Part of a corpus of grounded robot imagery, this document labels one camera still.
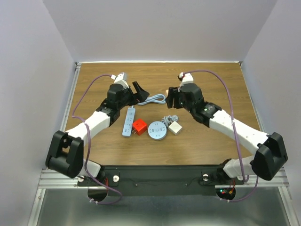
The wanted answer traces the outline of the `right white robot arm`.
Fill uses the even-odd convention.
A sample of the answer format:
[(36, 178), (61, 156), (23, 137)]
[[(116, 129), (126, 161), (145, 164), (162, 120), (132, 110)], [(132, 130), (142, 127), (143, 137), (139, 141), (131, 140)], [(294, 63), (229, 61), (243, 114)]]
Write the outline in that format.
[(194, 83), (170, 87), (166, 104), (168, 108), (184, 108), (195, 121), (225, 134), (236, 142), (237, 148), (243, 146), (251, 153), (243, 158), (238, 152), (238, 159), (220, 164), (216, 178), (222, 184), (252, 175), (271, 181), (288, 160), (280, 134), (267, 134), (240, 122), (216, 104), (205, 101), (200, 87)]

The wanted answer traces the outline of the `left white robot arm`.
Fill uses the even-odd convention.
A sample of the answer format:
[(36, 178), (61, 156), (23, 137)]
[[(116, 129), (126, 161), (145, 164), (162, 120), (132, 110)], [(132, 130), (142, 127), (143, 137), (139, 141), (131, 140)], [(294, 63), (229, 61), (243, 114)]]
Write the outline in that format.
[(120, 110), (125, 106), (133, 106), (145, 101), (149, 92), (134, 81), (136, 93), (130, 87), (122, 84), (111, 84), (107, 97), (94, 113), (76, 127), (64, 132), (54, 133), (45, 165), (65, 176), (74, 178), (78, 175), (88, 175), (88, 159), (84, 158), (84, 146), (91, 149), (91, 139), (102, 130), (110, 127), (120, 116)]

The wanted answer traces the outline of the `red cube socket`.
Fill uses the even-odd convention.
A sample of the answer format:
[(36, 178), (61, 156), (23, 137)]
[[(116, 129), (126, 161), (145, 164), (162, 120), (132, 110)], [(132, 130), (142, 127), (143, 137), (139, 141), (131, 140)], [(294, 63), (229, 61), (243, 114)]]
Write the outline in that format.
[(137, 119), (132, 124), (132, 132), (137, 135), (142, 135), (147, 130), (147, 124), (142, 119)]

